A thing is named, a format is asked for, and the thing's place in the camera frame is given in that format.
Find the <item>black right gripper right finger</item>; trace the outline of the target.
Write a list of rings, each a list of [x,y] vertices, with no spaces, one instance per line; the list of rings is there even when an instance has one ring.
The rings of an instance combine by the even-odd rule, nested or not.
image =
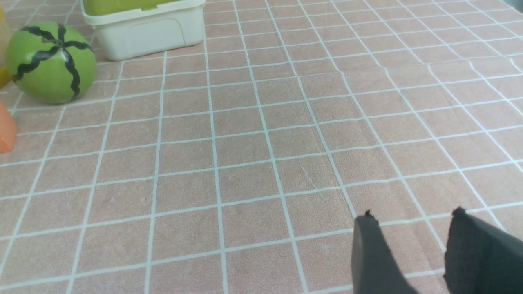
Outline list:
[[[452,212],[444,260],[451,294],[523,292],[522,240],[463,208]]]

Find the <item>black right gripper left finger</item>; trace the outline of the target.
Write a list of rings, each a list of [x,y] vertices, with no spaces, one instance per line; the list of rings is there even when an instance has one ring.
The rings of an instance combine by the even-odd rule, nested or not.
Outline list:
[[[352,280],[355,294],[416,294],[399,269],[379,222],[367,210],[355,218]]]

